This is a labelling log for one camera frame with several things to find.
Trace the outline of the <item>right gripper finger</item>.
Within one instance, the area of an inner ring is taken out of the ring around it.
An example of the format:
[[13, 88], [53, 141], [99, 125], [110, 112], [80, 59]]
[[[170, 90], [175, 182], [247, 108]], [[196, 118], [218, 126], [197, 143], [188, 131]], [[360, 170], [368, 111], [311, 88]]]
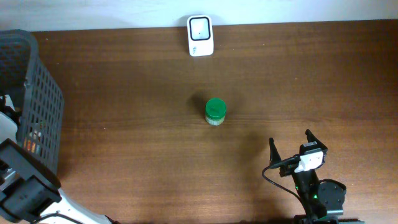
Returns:
[[269, 165], [274, 166], [278, 164], [282, 159], [278, 153], [278, 150], [274, 144], [274, 139], [269, 138], [269, 146], [270, 146], [270, 160]]
[[321, 150], [327, 150], [327, 147], [318, 138], [315, 137], [315, 135], [311, 132], [311, 130], [307, 129], [305, 131], [305, 134], [307, 136], [308, 142], [315, 142], [315, 145], [319, 147]]

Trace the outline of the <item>green lid jar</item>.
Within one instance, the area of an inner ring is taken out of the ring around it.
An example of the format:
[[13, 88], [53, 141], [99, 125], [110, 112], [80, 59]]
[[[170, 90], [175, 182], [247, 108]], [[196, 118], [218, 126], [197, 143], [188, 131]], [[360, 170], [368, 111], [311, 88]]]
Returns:
[[208, 100], [205, 106], [206, 122], [212, 126], [223, 123], [226, 116], [226, 103], [219, 98]]

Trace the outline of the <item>orange tissue pack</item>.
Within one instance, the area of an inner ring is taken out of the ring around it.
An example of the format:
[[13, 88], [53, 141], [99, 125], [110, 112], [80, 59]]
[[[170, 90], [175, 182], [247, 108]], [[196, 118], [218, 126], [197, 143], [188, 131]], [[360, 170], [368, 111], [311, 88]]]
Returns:
[[29, 152], [34, 154], [40, 154], [40, 139], [42, 134], [37, 130], [34, 130], [28, 134], [28, 136], [24, 139], [24, 148]]

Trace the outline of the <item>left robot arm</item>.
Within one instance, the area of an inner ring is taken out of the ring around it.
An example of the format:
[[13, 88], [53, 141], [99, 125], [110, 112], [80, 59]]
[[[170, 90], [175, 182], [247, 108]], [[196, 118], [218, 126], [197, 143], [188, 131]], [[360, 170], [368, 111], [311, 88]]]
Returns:
[[116, 223], [70, 199], [58, 178], [16, 143], [17, 113], [1, 96], [1, 216], [19, 223]]

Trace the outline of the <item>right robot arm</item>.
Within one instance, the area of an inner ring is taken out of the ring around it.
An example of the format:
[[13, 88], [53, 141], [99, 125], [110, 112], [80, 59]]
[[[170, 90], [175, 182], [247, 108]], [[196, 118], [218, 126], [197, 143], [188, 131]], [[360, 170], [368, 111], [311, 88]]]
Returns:
[[[292, 194], [298, 199], [305, 213], [295, 215], [293, 223], [362, 223], [358, 219], [341, 219], [344, 214], [343, 204], [347, 188], [345, 184], [333, 179], [319, 179], [316, 170], [325, 163], [328, 148], [307, 129], [307, 142], [299, 148], [299, 153], [282, 159], [274, 144], [269, 139], [269, 165], [262, 170], [262, 177], [276, 187]], [[295, 191], [270, 180], [266, 171], [279, 169], [281, 177], [291, 176], [295, 184]]]

